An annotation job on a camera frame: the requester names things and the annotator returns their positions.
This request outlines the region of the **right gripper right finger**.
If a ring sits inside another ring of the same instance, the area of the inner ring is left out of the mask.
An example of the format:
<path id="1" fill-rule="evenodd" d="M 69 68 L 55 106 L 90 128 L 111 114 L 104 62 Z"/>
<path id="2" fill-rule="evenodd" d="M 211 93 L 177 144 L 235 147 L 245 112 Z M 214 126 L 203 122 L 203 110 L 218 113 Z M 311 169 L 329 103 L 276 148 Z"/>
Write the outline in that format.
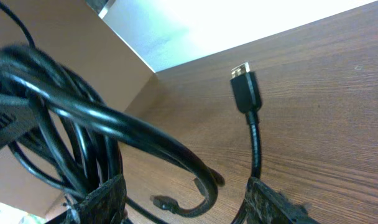
<path id="1" fill-rule="evenodd" d="M 245 194 L 248 224 L 319 224 L 303 205 L 293 204 L 256 177 L 250 177 Z"/>

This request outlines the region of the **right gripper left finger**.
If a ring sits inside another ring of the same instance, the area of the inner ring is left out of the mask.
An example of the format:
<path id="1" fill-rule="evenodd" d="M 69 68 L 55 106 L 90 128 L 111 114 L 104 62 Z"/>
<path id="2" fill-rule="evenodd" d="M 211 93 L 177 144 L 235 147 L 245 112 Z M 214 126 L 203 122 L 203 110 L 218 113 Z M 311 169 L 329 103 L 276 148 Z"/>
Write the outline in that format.
<path id="1" fill-rule="evenodd" d="M 119 174 L 46 224 L 120 224 L 127 218 L 126 199 L 126 182 Z"/>

